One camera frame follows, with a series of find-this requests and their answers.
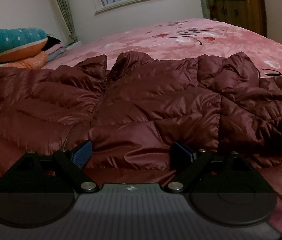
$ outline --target cabinet door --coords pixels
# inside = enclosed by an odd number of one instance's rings
[[[225,8],[226,23],[236,25],[233,1],[232,0],[223,1],[223,5]]]
[[[216,16],[219,22],[225,22],[225,10],[222,1],[214,1],[216,6]]]
[[[248,10],[246,1],[233,1],[237,26],[249,29]]]

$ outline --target wooden cabinet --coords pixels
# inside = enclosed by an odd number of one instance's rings
[[[218,21],[236,25],[266,37],[264,0],[214,0],[214,5]]]

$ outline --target silver screw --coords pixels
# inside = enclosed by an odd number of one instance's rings
[[[92,181],[86,181],[81,184],[81,188],[86,189],[86,190],[93,190],[96,188],[96,186],[97,185]]]
[[[172,189],[172,190],[180,190],[180,189],[183,188],[183,184],[180,183],[180,182],[176,182],[176,181],[170,182],[170,183],[168,184],[168,188],[169,188],[169,189]]]

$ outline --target stack of bedding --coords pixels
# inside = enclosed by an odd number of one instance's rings
[[[62,56],[66,51],[66,47],[60,40],[48,36],[48,41],[46,45],[42,48],[42,51],[45,51],[48,54],[47,62],[50,62],[56,58]]]
[[[41,29],[0,30],[0,66],[40,69],[48,58],[41,49],[47,43]]]

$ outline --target window sill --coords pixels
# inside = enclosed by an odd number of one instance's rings
[[[143,1],[148,1],[148,0],[124,0],[122,2],[118,2],[118,3],[115,3],[115,4],[108,5],[108,6],[104,7],[104,8],[96,11],[94,15],[97,15],[97,14],[100,14],[100,13],[112,10],[114,8],[130,5],[130,4],[133,4],[133,3],[143,2]]]

